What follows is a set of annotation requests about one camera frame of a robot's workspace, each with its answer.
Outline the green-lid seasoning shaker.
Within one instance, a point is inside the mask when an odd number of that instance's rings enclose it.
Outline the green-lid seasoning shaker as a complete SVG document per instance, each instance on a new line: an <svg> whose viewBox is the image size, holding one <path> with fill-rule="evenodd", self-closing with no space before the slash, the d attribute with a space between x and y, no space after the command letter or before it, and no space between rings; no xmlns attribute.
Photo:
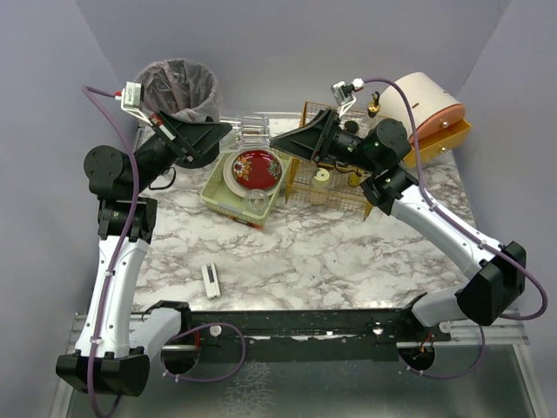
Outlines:
<svg viewBox="0 0 557 418"><path fill-rule="evenodd" d="M331 173L323 168L317 168L312 174L311 184L313 187L318 189L327 188L331 181Z"/></svg>

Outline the small yellow spice bottle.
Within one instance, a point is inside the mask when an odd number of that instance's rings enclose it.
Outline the small yellow spice bottle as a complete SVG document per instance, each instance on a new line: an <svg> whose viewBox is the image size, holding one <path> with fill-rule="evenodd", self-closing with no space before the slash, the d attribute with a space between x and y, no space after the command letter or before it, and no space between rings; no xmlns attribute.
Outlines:
<svg viewBox="0 0 557 418"><path fill-rule="evenodd" d="M348 173L347 184L350 187L357 187L362 183L364 179L365 178L360 171L352 171Z"/></svg>

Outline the gold-spout oil bottle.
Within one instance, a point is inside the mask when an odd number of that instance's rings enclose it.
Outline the gold-spout oil bottle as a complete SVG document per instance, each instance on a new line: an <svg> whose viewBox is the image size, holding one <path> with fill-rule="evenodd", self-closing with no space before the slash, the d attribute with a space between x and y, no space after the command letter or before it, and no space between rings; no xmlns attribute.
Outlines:
<svg viewBox="0 0 557 418"><path fill-rule="evenodd" d="M376 118L377 115L379 114L381 109L381 105L380 105L380 93L378 91L375 91L372 95L371 95L371 99L369 104L366 107L366 112L369 118Z"/></svg>

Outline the clear plastic cup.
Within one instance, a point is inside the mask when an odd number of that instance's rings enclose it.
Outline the clear plastic cup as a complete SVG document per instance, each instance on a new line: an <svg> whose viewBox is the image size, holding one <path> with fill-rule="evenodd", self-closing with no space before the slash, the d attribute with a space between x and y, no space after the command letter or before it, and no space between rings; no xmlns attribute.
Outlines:
<svg viewBox="0 0 557 418"><path fill-rule="evenodd" d="M266 114L243 116L235 128L237 150L265 149L270 146L270 120Z"/></svg>
<svg viewBox="0 0 557 418"><path fill-rule="evenodd" d="M244 196L245 210L253 216L264 216L269 209L269 203L269 195L261 189L251 189Z"/></svg>

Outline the red floral plate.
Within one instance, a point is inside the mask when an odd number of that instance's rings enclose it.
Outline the red floral plate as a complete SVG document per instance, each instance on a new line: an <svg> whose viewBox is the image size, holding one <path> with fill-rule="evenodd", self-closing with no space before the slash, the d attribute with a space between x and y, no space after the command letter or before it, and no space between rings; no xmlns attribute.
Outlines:
<svg viewBox="0 0 557 418"><path fill-rule="evenodd" d="M283 168L277 157L265 150L241 152L232 161L234 180L245 189L273 188L282 178Z"/></svg>

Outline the cream round plate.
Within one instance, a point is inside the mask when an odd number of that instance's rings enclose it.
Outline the cream round plate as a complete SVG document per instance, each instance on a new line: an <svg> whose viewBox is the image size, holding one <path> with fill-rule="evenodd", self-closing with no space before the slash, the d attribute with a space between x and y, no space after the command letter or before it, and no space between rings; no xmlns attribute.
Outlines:
<svg viewBox="0 0 557 418"><path fill-rule="evenodd" d="M285 162L269 149L249 149L225 157L222 169L227 187L243 198L251 191L274 194L287 173Z"/></svg>

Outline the pale green plastic basket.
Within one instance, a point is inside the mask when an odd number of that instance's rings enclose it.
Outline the pale green plastic basket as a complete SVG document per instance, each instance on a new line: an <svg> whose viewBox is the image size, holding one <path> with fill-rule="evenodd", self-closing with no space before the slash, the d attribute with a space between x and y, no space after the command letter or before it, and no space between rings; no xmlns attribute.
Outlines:
<svg viewBox="0 0 557 418"><path fill-rule="evenodd" d="M288 174L291 166L292 158L283 152L275 151L279 157L285 162ZM271 209L274 207L275 201L279 195L282 186L285 184L285 178L282 180L278 190L270 197L269 209L267 213L262 216L253 216L245 210L244 198L239 197L233 193L225 184L223 179L222 169L225 163L225 157L229 157L233 152L225 152L219 160L216 168L214 168L209 180L205 184L202 192L200 193L201 199L207 204L209 209L218 212L227 217L233 216L241 219L249 220L253 223L263 226L267 221Z"/></svg>

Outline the gold-cap pepper grinder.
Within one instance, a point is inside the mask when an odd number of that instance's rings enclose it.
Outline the gold-cap pepper grinder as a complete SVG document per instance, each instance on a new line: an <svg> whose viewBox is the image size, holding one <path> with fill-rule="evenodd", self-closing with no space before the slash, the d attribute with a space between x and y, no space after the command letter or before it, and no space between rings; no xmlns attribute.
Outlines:
<svg viewBox="0 0 557 418"><path fill-rule="evenodd" d="M359 131L359 124L353 120L345 121L344 129L352 134L356 134Z"/></svg>

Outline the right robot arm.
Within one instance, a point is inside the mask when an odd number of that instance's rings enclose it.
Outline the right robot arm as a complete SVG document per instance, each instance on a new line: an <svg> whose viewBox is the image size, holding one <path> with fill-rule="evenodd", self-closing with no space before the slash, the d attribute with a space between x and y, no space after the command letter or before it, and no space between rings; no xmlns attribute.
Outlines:
<svg viewBox="0 0 557 418"><path fill-rule="evenodd" d="M308 125L273 137L271 146L308 162L340 162L368 172L360 185L366 200L420 233L465 275L463 287L412 303L412 315L422 327L454 320L490 326L524 292L525 249L516 242L503 246L420 189L400 164L411 151L401 122L384 119L360 138L341 127L335 110L327 109Z"/></svg>

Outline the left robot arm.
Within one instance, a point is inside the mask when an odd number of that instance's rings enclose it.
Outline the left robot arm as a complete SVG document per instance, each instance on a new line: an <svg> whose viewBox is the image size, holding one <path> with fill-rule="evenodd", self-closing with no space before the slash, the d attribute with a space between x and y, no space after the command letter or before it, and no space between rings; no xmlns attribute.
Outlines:
<svg viewBox="0 0 557 418"><path fill-rule="evenodd" d="M75 351L59 356L56 365L57 375L83 393L141 395L153 358L191 325L187 303L160 301L143 324L130 328L158 210L155 199L140 194L179 161L188 169L209 165L232 125L185 122L162 111L150 121L153 135L132 153L100 145L84 159L90 192L99 202L97 278Z"/></svg>

